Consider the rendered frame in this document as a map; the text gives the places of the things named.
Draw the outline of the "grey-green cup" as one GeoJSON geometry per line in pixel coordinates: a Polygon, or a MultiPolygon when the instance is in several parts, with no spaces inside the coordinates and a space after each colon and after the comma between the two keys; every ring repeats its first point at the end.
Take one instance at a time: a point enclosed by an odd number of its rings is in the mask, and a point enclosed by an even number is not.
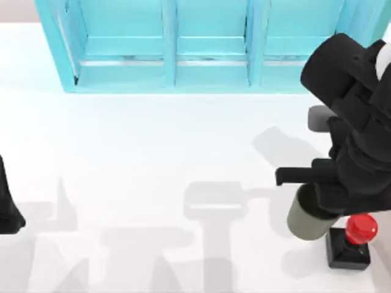
{"type": "Polygon", "coordinates": [[[299,188],[288,211],[287,226],[297,238],[304,241],[315,241],[322,238],[340,217],[324,219],[320,215],[306,213],[299,204],[299,188]]]}

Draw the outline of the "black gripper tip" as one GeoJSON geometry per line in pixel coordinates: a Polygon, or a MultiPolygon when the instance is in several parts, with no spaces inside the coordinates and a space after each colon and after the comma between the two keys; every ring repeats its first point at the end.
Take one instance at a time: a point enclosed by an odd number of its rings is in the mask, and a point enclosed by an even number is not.
{"type": "Polygon", "coordinates": [[[10,193],[4,161],[0,155],[0,235],[17,234],[26,226],[26,220],[10,193]]]}

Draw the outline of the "pale grey rounded box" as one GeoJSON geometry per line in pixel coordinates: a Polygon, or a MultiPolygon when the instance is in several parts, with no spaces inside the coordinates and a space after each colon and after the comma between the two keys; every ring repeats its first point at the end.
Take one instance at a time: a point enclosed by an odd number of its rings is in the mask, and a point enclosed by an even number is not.
{"type": "Polygon", "coordinates": [[[316,105],[309,108],[307,122],[313,132],[329,132],[328,119],[336,115],[326,106],[316,105]]]}

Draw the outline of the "black bottle with red cap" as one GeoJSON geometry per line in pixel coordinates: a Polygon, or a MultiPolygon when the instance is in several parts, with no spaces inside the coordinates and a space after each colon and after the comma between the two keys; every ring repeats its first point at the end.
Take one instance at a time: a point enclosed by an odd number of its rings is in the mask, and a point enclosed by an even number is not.
{"type": "Polygon", "coordinates": [[[344,228],[330,228],[326,234],[327,263],[331,269],[365,270],[371,264],[368,244],[378,233],[370,214],[351,215],[344,228]]]}

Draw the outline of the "light blue rack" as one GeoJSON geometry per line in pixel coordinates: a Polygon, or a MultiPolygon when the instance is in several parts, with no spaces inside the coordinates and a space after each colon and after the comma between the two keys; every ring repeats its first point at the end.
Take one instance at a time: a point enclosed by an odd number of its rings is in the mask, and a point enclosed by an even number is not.
{"type": "Polygon", "coordinates": [[[34,0],[73,93],[301,93],[327,38],[368,46],[391,0],[34,0]]]}

